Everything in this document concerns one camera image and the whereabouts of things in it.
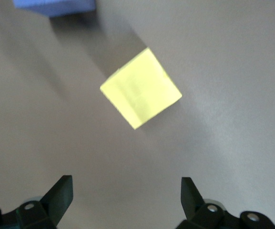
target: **gray tabletop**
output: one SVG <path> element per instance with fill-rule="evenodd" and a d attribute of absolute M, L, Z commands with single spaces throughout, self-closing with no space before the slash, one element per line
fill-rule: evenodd
<path fill-rule="evenodd" d="M 59 228 L 173 229 L 181 177 L 275 223 L 275 1 L 97 0 L 49 20 L 0 0 L 0 207 L 73 175 Z M 100 92 L 150 47 L 183 97 L 133 130 Z"/>

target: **yellow cube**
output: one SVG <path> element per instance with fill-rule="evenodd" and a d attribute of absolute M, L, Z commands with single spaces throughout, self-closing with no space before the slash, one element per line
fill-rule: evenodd
<path fill-rule="evenodd" d="M 133 129 L 182 97 L 149 48 L 111 75 L 100 90 Z"/>

